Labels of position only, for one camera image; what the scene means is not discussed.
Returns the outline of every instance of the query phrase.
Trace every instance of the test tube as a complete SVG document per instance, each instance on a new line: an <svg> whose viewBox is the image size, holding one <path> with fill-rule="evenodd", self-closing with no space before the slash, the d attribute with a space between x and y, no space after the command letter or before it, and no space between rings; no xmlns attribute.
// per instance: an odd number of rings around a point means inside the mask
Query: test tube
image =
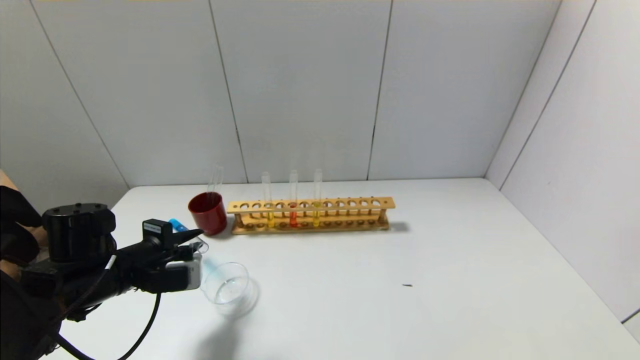
<svg viewBox="0 0 640 360"><path fill-rule="evenodd" d="M273 206L273 202L271 201L271 178L269 177L269 173L266 171L262 173L262 193L264 194L264 206L271 209L271 207ZM276 226L276 220L273 216L273 211L269 211L267 213L267 226Z"/></svg>
<svg viewBox="0 0 640 360"><path fill-rule="evenodd" d="M289 225L298 227L298 212L293 210L298 206L298 172L291 170L289 174Z"/></svg>
<svg viewBox="0 0 640 360"><path fill-rule="evenodd" d="M314 208L322 206L322 170L317 168L314 174ZM314 210L314 227L320 226L320 211Z"/></svg>

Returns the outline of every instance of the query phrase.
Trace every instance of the white table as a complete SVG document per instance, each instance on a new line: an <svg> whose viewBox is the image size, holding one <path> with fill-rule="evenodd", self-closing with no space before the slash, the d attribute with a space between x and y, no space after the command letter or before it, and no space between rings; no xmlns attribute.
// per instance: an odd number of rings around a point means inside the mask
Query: white table
<svg viewBox="0 0 640 360"><path fill-rule="evenodd" d="M287 196L274 184L273 196ZM114 207L119 247L149 218L178 218L204 186L134 188ZM224 199L262 197L225 185ZM311 194L301 184L299 197ZM236 323L200 290L163 295L132 359L640 359L640 345L542 235L483 179L325 183L325 197L393 196L388 232L230 236L205 255L259 283ZM110 299L63 335L116 359L147 323L154 296ZM68 359L62 349L47 359Z"/></svg>

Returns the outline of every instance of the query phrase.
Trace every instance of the orange liquid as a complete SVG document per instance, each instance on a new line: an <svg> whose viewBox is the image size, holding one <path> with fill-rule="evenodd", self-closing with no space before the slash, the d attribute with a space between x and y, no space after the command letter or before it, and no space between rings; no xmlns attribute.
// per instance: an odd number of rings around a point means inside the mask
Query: orange liquid
<svg viewBox="0 0 640 360"><path fill-rule="evenodd" d="M289 204L289 207L294 209L297 206L295 202ZM298 227L298 213L296 211L289 212L289 225L291 227Z"/></svg>

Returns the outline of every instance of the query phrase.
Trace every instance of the test tube rack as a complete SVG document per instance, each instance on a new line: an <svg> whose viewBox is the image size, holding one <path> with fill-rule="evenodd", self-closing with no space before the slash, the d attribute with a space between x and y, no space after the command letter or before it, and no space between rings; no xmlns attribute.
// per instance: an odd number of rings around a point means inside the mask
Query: test tube rack
<svg viewBox="0 0 640 360"><path fill-rule="evenodd" d="M348 197L324 199L321 207L314 207L314 199L299 199L295 208L290 200L232 201L227 213L236 217L231 233L282 234L321 233L329 231L388 230L387 209L395 209L392 197ZM298 226L289 225L292 211L297 212ZM314 226L314 212L319 212L320 224ZM275 226L268 226L268 213L273 213Z"/></svg>

